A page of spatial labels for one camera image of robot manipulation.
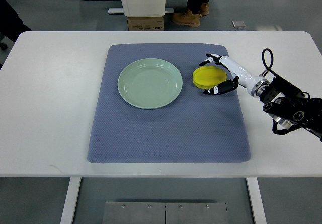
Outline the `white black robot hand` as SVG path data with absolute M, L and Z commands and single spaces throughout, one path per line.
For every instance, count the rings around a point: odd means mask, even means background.
M 216 65 L 222 65 L 228 70 L 233 79 L 225 80 L 218 85 L 205 90 L 203 93 L 207 95 L 222 95 L 235 90 L 239 85 L 247 89 L 247 92 L 253 97 L 259 97 L 269 81 L 264 76 L 254 76 L 246 69 L 240 66 L 237 62 L 228 56 L 218 54 L 206 54 L 208 57 L 199 66 L 205 66 L 208 63 L 214 62 Z

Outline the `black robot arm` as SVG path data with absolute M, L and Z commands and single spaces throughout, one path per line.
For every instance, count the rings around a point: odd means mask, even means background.
M 264 87 L 260 101 L 264 103 L 263 111 L 273 118 L 272 132 L 286 135 L 303 128 L 321 139 L 321 98 L 311 98 L 309 93 L 273 72 L 273 61 L 271 49 L 264 49 L 263 65 L 274 77 Z

